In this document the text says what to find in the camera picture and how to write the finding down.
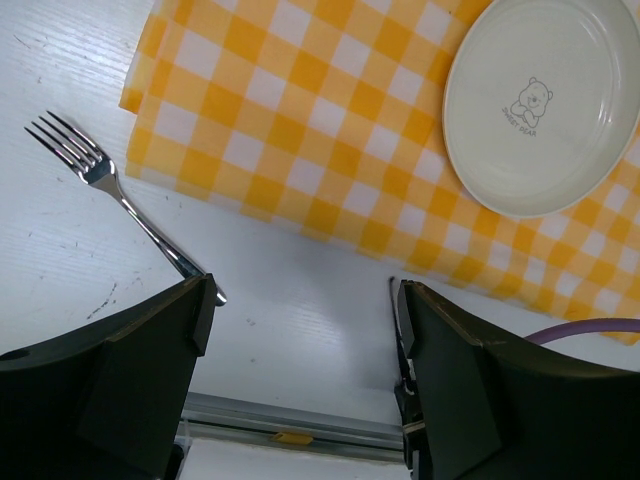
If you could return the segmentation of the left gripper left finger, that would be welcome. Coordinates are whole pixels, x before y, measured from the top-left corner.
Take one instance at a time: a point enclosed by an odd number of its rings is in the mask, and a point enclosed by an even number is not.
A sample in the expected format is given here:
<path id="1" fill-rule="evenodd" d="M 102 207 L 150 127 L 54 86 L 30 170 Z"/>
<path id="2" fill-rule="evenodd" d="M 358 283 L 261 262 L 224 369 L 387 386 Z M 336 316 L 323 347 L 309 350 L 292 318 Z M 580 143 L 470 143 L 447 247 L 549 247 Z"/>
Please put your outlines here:
<path id="1" fill-rule="evenodd" d="M 1 358 L 5 479 L 160 479 L 216 304 L 211 275 Z"/>

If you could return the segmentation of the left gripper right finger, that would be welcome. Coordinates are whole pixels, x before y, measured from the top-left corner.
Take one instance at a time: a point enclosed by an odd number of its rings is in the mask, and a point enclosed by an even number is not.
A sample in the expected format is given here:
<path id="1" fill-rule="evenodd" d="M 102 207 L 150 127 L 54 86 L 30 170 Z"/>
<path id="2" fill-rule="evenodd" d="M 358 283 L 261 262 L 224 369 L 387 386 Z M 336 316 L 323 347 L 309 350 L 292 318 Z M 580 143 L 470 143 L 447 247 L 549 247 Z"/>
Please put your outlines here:
<path id="1" fill-rule="evenodd" d="M 429 287 L 397 294 L 397 403 L 414 479 L 635 479 L 639 376 L 519 337 Z"/>

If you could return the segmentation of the silver fork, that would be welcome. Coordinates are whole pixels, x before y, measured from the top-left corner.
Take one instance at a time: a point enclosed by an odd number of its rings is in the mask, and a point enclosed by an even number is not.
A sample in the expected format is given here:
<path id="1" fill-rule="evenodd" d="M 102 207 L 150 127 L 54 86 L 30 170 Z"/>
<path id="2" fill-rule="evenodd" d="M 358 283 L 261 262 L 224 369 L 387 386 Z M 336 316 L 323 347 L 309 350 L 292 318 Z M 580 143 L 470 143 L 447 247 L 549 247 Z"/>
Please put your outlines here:
<path id="1" fill-rule="evenodd" d="M 24 130 L 85 185 L 113 198 L 184 278 L 205 269 L 162 233 L 125 194 L 111 156 L 83 129 L 48 110 Z"/>

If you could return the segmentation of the cream round plate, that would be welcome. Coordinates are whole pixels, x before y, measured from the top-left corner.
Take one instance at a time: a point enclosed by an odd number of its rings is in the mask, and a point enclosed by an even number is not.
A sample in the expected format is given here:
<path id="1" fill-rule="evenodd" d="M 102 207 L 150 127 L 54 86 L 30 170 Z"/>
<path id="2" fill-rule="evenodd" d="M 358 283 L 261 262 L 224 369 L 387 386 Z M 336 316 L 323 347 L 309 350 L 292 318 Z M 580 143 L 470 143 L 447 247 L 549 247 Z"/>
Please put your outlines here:
<path id="1" fill-rule="evenodd" d="M 639 24 L 623 1 L 495 1 L 452 65 L 443 131 L 466 190 L 536 218 L 590 194 L 639 122 Z"/>

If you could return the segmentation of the yellow white checkered cloth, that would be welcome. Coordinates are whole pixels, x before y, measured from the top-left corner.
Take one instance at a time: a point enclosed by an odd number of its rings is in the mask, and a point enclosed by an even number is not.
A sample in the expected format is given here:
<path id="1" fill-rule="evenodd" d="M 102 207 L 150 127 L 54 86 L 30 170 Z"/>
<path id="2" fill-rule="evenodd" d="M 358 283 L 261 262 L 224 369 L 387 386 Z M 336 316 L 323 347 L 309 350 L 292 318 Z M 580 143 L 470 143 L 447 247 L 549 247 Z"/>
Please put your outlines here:
<path id="1" fill-rule="evenodd" d="M 158 1 L 120 105 L 126 172 L 566 320 L 639 313 L 639 152 L 569 210 L 510 220 L 445 153 L 483 1 Z"/>

